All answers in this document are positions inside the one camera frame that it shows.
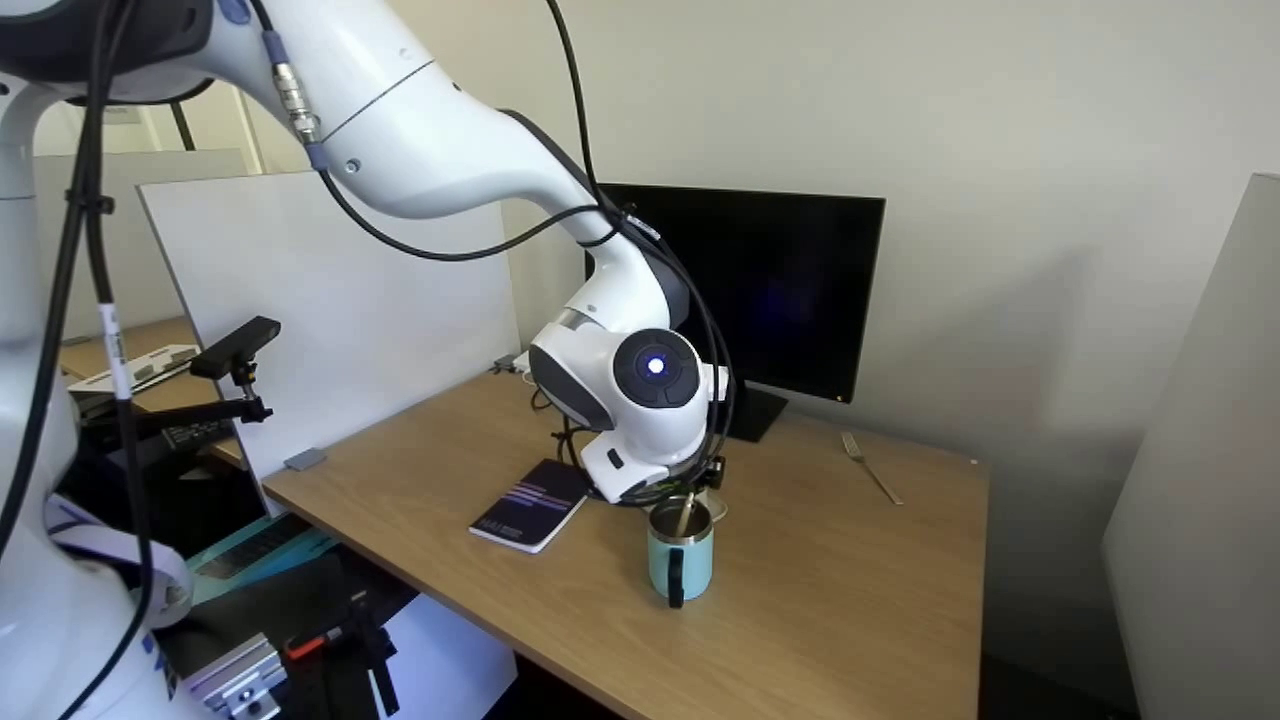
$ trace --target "teal cup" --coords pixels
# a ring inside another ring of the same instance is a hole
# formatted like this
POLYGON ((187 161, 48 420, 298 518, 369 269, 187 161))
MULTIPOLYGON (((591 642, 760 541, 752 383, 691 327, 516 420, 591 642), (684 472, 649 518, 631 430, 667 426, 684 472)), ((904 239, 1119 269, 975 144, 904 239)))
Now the teal cup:
POLYGON ((667 610, 684 610, 712 588, 717 521, 707 506, 667 496, 649 512, 649 585, 667 610))

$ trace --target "computer monitor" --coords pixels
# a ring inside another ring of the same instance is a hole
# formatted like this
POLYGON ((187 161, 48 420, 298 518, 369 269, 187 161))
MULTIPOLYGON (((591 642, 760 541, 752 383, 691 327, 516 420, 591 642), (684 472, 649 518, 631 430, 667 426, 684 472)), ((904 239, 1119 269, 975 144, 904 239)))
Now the computer monitor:
MULTIPOLYGON (((650 226, 712 308, 731 367, 731 435, 760 442, 784 394, 848 403, 878 253, 878 196, 604 183, 650 226)), ((691 314, 680 334, 707 357, 691 314)))

